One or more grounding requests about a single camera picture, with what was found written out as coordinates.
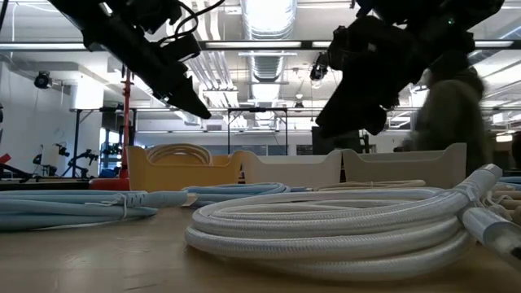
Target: white wall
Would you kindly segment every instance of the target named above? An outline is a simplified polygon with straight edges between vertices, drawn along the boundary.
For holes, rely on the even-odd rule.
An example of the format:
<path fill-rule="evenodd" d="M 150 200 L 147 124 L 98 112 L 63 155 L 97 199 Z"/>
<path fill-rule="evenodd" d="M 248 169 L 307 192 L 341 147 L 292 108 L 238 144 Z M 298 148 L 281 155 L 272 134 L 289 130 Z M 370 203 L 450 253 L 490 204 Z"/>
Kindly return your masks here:
<path fill-rule="evenodd" d="M 407 133 L 381 133 L 371 136 L 370 143 L 376 144 L 377 152 L 392 152 L 398 147 Z M 137 140 L 143 145 L 152 146 L 168 143 L 193 143 L 205 146 L 225 146 L 228 144 L 227 133 L 138 133 Z M 231 145 L 285 145 L 285 133 L 232 133 Z M 311 132 L 288 134 L 289 155 L 296 155 L 297 145 L 312 144 Z"/>
<path fill-rule="evenodd" d="M 32 80 L 10 72 L 5 63 L 0 66 L 0 102 L 4 115 L 0 155 L 8 153 L 12 157 L 9 165 L 32 173 L 36 168 L 33 158 L 40 153 L 42 144 L 66 142 L 72 154 L 75 114 L 69 112 L 71 97 L 65 94 L 62 98 L 56 90 L 39 90 Z M 86 148 L 99 153 L 100 127 L 99 113 L 85 119 L 80 127 L 79 153 Z M 67 168 L 67 162 L 68 158 L 60 157 L 59 174 Z M 87 165 L 84 160 L 78 164 Z M 90 174 L 97 175 L 97 166 L 89 167 Z"/>

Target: camera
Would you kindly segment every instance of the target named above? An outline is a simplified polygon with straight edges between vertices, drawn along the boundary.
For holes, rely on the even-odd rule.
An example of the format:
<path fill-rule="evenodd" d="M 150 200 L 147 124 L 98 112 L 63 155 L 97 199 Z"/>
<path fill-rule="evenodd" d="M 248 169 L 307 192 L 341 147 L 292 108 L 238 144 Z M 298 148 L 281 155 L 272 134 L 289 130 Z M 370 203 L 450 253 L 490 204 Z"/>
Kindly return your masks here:
<path fill-rule="evenodd" d="M 34 79 L 34 86 L 41 90 L 49 89 L 52 86 L 50 72 L 39 72 L 38 76 Z"/>

